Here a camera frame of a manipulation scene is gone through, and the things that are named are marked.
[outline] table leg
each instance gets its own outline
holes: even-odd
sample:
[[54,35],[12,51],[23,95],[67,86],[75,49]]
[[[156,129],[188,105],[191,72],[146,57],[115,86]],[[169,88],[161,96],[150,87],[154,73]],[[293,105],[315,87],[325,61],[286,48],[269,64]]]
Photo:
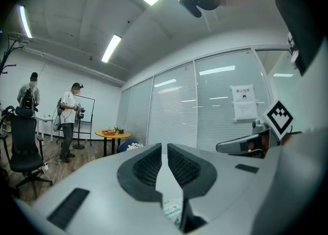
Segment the table leg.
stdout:
[[42,126],[41,126],[41,137],[44,139],[45,138],[45,125],[44,125],[44,122],[42,121]]
[[117,140],[117,153],[119,153],[119,146],[121,145],[121,139]]
[[104,157],[107,155],[107,138],[104,138]]
[[39,136],[39,120],[36,120],[36,136]]
[[52,123],[52,121],[51,121],[51,125],[50,125],[50,141],[52,142],[53,141],[53,123]]
[[115,154],[115,139],[112,139],[112,155]]

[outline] white wall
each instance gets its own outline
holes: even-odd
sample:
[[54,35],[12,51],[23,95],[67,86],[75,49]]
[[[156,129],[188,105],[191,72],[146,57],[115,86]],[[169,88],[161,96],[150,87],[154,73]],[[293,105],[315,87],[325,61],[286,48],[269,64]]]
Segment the white wall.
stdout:
[[163,70],[169,69],[186,61],[219,51],[251,46],[286,46],[287,32],[285,29],[239,29],[217,33],[163,57],[132,76],[122,87],[125,90],[142,80]]
[[[6,62],[17,64],[17,67],[6,68],[8,74],[0,77],[0,102],[4,109],[9,105],[18,106],[18,91],[28,83],[32,72],[37,72],[40,90],[38,115],[53,115],[58,100],[65,91],[69,91],[75,82],[82,83],[81,95],[95,99],[91,139],[101,139],[94,134],[95,130],[108,129],[116,125],[121,89],[109,85],[106,80],[90,74],[61,66],[51,60],[22,50],[12,52]],[[89,123],[81,124],[81,132],[88,132]],[[45,123],[45,133],[50,133],[50,123]],[[90,139],[90,135],[81,135],[80,139]]]
[[[293,132],[305,132],[309,126],[306,121],[302,120],[303,116],[299,110],[299,104],[295,102],[293,98],[295,88],[301,80],[301,75],[297,69],[293,69],[290,59],[291,55],[289,51],[281,52],[277,61],[270,64],[273,67],[268,74],[268,79],[270,81],[274,100],[276,101],[279,99],[294,116]],[[275,73],[292,74],[293,76],[274,77]]]

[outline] wooden floor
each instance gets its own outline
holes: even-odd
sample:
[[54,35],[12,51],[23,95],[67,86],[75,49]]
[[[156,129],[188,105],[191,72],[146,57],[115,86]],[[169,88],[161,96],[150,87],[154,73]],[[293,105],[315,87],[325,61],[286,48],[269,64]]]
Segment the wooden floor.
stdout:
[[[50,141],[50,137],[45,137],[44,146],[43,146],[43,154],[44,154],[44,161],[49,159],[50,157],[53,157],[56,155],[57,152],[60,151],[60,144],[62,142],[62,139],[59,139],[58,144],[56,143],[57,138],[53,138],[53,142]],[[36,146],[39,149],[39,143],[37,139],[35,139]],[[9,156],[11,157],[11,143],[12,138],[11,135],[7,138],[7,147],[9,150]],[[92,146],[90,146],[90,142],[82,142],[82,144],[85,145],[84,149],[73,149],[72,145],[70,147],[71,153],[75,155],[75,158],[70,158],[70,163],[63,163],[63,162],[57,162],[53,158],[51,160],[51,163],[55,164],[49,164],[49,170],[45,172],[47,176],[52,180],[54,185],[58,182],[60,182],[62,179],[70,175],[75,170],[79,169],[86,163],[102,158],[104,154],[104,142],[97,141],[92,142]],[[19,183],[21,180],[23,180],[25,177],[22,173],[16,173],[10,170],[8,159],[5,153],[3,142],[0,142],[0,151],[1,151],[1,160],[0,160],[0,166],[1,168],[5,169],[8,173],[8,184],[10,187],[15,187],[17,183]],[[107,154],[111,152],[111,141],[107,141]],[[39,175],[41,178],[47,178],[44,174]],[[35,187],[38,195],[42,195],[44,192],[50,188],[49,183],[46,182],[35,182]],[[33,204],[34,197],[33,197],[33,189],[31,183],[24,184],[19,188],[19,198],[25,201],[28,204]]]

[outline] whiteboard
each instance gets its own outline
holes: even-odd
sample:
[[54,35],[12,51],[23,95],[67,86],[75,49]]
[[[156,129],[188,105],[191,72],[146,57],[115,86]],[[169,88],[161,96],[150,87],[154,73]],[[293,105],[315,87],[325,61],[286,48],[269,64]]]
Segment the whiteboard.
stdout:
[[81,106],[86,110],[84,114],[84,118],[81,119],[81,121],[85,122],[91,122],[92,112],[93,112],[93,106],[95,100],[92,98],[86,98],[75,95],[76,103],[81,104]]

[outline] black office chair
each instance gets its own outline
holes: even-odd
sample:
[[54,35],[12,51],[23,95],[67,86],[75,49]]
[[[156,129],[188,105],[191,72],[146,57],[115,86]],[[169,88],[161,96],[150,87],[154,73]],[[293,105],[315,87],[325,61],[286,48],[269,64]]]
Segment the black office chair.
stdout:
[[51,180],[38,177],[42,174],[43,166],[43,151],[42,141],[43,138],[37,137],[40,144],[40,154],[35,144],[35,128],[36,119],[32,118],[33,112],[30,110],[16,108],[16,115],[8,114],[11,116],[11,134],[12,134],[12,156],[9,158],[7,149],[6,138],[8,135],[0,136],[4,141],[5,151],[8,157],[10,169],[14,172],[19,172],[27,175],[27,177],[16,185],[16,189],[28,182],[31,182],[34,197],[37,198],[36,188],[34,181],[49,182],[50,186],[53,185]]

